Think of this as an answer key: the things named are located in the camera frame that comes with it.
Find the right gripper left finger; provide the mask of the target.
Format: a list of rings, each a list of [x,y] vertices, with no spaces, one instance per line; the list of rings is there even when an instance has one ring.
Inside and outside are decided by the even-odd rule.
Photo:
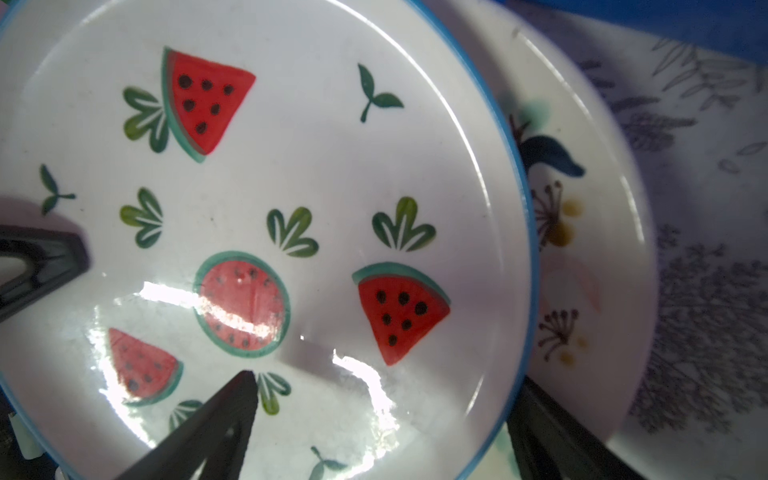
[[[240,477],[258,408],[255,374],[241,371],[189,419],[119,477],[202,479]]]

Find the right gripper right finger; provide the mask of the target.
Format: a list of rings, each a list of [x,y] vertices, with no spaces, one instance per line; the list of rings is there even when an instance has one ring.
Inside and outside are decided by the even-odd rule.
[[[530,378],[507,426],[524,480],[643,478]]]

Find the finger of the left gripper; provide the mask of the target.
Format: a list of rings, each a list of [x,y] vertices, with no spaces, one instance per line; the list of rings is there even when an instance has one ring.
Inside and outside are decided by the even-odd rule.
[[[76,233],[2,225],[1,257],[16,258],[25,270],[1,285],[4,322],[88,271],[90,260]]]

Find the cream floral plate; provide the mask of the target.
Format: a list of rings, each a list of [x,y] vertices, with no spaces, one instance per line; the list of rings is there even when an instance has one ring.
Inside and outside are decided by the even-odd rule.
[[[653,224],[633,155],[587,76],[494,1],[432,1],[528,168],[540,301],[529,376],[600,440],[626,418],[656,324]]]

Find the white watermelon plate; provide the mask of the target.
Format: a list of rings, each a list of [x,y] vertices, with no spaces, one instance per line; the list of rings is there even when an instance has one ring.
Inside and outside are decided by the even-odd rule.
[[[466,479],[532,348],[521,158],[422,1],[11,3],[1,219],[86,247],[1,328],[1,385],[76,479],[243,370],[245,479]]]

